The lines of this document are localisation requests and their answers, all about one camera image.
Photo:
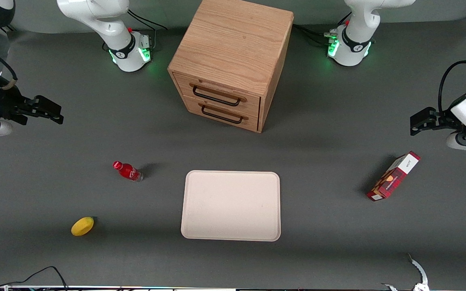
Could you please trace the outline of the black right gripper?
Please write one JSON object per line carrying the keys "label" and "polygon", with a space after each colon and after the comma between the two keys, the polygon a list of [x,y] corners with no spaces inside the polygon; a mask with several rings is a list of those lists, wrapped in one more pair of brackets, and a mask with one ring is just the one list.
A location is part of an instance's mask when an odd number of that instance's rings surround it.
{"label": "black right gripper", "polygon": [[32,99],[24,97],[19,89],[14,86],[9,90],[0,88],[0,118],[13,121],[18,124],[26,124],[26,116],[47,118],[57,124],[63,124],[61,106],[48,98],[37,95]]}

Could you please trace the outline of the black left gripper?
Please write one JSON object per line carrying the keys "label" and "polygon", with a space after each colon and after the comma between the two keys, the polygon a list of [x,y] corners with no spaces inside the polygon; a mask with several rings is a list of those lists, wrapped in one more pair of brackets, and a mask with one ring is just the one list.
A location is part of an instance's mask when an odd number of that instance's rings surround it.
{"label": "black left gripper", "polygon": [[462,131],[461,121],[455,117],[451,109],[438,112],[433,107],[426,107],[409,118],[409,134],[415,136],[425,130],[452,129]]}

